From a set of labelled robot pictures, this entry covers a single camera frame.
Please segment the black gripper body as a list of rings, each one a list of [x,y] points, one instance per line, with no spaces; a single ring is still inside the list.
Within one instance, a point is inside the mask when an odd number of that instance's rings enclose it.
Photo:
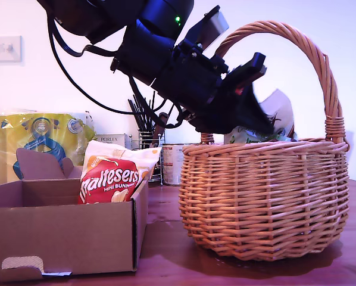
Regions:
[[[256,52],[247,63],[229,71],[220,56],[207,58],[199,48],[181,43],[152,87],[195,117],[201,116],[216,98],[229,92],[240,94],[262,77],[266,72],[265,59],[264,54]]]

